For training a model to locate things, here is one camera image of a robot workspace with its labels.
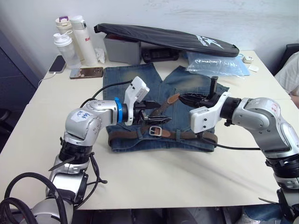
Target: sticker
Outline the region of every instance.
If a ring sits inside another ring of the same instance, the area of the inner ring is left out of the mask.
[[[93,115],[92,113],[89,113],[85,110],[79,110],[73,114],[73,116],[71,117],[71,120],[73,120],[75,122],[85,121],[92,115]]]
[[[276,117],[278,117],[278,115],[280,114],[280,107],[276,103],[273,103],[271,105],[271,110],[276,115]]]

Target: metal buckle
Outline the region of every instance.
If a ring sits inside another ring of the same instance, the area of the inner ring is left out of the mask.
[[[155,128],[158,128],[158,129],[159,129],[159,131],[160,131],[159,134],[155,134],[155,132],[156,132]],[[162,136],[162,128],[159,127],[159,126],[151,126],[151,127],[149,128],[149,135],[151,135],[151,136],[161,137],[161,136]]]

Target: blue plastic bag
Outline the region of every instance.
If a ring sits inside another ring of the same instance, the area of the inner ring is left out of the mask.
[[[250,72],[242,61],[242,55],[237,57],[219,57],[187,52],[189,66],[187,71],[205,76],[249,76]]]

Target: bottle cap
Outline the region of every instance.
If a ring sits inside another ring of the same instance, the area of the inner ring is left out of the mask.
[[[69,45],[72,42],[72,39],[66,34],[54,34],[54,44],[58,47],[63,47]]]
[[[58,29],[70,29],[71,28],[71,21],[69,16],[61,16],[55,19],[56,26]]]
[[[85,20],[81,15],[76,15],[70,18],[73,29],[85,29]]]

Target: chair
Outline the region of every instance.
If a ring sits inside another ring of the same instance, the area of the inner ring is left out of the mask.
[[[292,43],[292,44],[286,45],[284,55],[281,58],[278,70],[275,72],[275,75],[282,69],[282,67],[285,65],[286,61],[289,59],[289,57],[298,51],[299,51],[299,43]]]
[[[7,122],[5,122],[6,119],[10,116],[10,114],[10,110],[0,108],[0,131],[2,134],[11,134],[11,132],[14,129]]]

